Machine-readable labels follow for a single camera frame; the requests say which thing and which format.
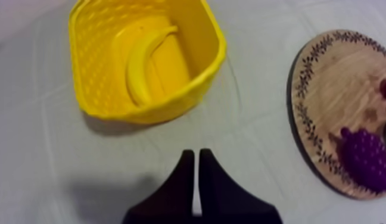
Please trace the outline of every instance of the floral border pattern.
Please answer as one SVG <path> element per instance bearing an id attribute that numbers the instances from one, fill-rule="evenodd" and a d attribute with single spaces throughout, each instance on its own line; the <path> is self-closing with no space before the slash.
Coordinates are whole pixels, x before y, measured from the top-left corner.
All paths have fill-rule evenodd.
<path id="1" fill-rule="evenodd" d="M 313 63 L 318 63 L 319 57 L 325 54 L 327 50 L 333 46 L 334 42 L 338 41 L 363 43 L 365 46 L 372 47 L 374 51 L 379 52 L 386 57 L 386 49 L 383 46 L 374 41 L 372 38 L 358 32 L 336 31 L 332 33 L 332 36 L 327 34 L 319 43 L 312 46 L 312 50 L 307 57 L 302 58 L 303 69 L 300 71 L 300 83 L 295 86 L 295 90 L 297 91 L 296 97 L 300 99 L 300 102 L 296 104 L 294 108 L 297 111 L 297 116 L 301 119 L 301 122 L 305 127 L 307 140 L 312 141 L 313 146 L 316 147 L 316 154 L 319 156 L 318 162 L 327 164 L 329 166 L 329 171 L 335 175 L 340 175 L 343 183 L 348 185 L 352 184 L 353 188 L 360 192 L 368 192 L 370 191 L 369 189 L 358 185 L 351 179 L 337 158 L 334 158 L 332 154 L 327 154 L 323 149 L 323 139 L 317 134 L 316 125 L 308 115 L 307 107 L 303 104 L 303 101 L 306 99 L 306 95 L 308 93 L 307 87 L 312 80 L 312 77 L 315 75 L 312 67 Z"/>

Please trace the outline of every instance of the plastic basket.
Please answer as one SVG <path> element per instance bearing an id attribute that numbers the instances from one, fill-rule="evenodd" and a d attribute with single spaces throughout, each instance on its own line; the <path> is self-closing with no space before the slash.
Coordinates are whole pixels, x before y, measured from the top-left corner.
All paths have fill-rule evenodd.
<path id="1" fill-rule="evenodd" d="M 148 32 L 177 26 L 150 56 L 138 105 L 127 85 L 133 46 Z M 205 0 L 81 0 L 69 21 L 76 98 L 100 119 L 159 123 L 202 99 L 226 54 L 226 41 Z"/>

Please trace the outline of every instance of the purple grapes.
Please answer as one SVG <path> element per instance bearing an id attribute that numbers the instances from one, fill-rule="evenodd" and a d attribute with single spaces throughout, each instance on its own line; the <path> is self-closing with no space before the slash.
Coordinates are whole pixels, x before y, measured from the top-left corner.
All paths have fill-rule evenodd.
<path id="1" fill-rule="evenodd" d="M 348 174 L 374 192 L 386 191 L 386 146 L 381 138 L 365 129 L 351 133 L 346 127 L 341 135 L 341 161 Z"/>

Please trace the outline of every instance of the banana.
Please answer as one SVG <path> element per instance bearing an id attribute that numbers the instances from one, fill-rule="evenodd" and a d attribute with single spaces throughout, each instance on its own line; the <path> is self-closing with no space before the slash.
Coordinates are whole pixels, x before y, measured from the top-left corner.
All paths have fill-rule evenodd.
<path id="1" fill-rule="evenodd" d="M 138 106 L 147 105 L 152 101 L 145 79 L 146 67 L 151 54 L 169 34 L 177 31 L 177 26 L 171 26 L 149 32 L 132 48 L 127 65 L 126 85 L 131 98 Z"/>

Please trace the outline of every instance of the white table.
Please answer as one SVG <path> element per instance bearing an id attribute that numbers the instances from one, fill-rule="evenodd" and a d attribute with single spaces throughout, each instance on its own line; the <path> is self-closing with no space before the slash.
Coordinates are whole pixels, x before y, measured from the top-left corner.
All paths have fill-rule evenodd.
<path id="1" fill-rule="evenodd" d="M 88 127 L 99 124 L 83 118 L 74 97 L 73 3 L 0 1 L 0 224 L 119 223 L 183 149 L 204 147 L 285 223 L 386 224 L 386 197 L 350 200 L 310 171 L 286 107 L 291 63 L 317 33 L 353 29 L 386 46 L 386 0 L 208 1 L 228 58 L 204 102 L 172 122 L 112 135 Z"/>

